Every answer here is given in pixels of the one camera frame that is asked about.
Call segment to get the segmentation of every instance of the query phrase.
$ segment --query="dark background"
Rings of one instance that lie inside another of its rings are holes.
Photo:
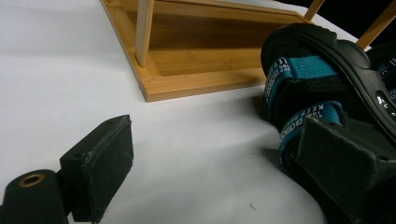
[[[277,0],[281,3],[301,7],[309,7],[313,0]],[[392,0],[326,0],[318,11],[318,14],[347,31],[351,35],[360,38],[370,25],[387,8]],[[372,42],[371,47],[389,41],[395,41],[396,21],[393,21]]]

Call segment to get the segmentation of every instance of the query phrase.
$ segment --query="wooden shelf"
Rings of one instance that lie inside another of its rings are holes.
[[[213,0],[102,3],[147,102],[264,84],[267,36],[310,22],[294,11]]]

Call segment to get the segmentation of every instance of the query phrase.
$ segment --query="wooden leg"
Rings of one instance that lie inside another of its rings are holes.
[[[134,56],[142,67],[146,67],[149,55],[149,35],[151,33],[153,9],[154,0],[139,0]]]
[[[312,18],[317,14],[324,0],[314,0],[309,6],[309,9],[305,12],[304,18],[311,21]]]
[[[393,21],[396,17],[396,0],[393,0],[389,6],[381,13],[375,22],[367,29],[366,32],[356,42],[361,48],[366,49],[376,37]]]

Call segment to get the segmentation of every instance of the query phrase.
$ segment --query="white table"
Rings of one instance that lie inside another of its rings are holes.
[[[356,40],[319,16],[314,22]],[[326,223],[279,170],[262,92],[146,103],[99,0],[0,1],[0,195],[19,175],[58,171],[60,157],[97,125],[129,114],[134,166],[101,223]]]

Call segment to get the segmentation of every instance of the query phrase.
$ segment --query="wooden board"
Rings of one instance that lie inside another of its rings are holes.
[[[147,102],[262,85],[265,39],[310,22],[294,11],[212,0],[156,0],[146,66],[134,56],[138,0],[102,0]]]

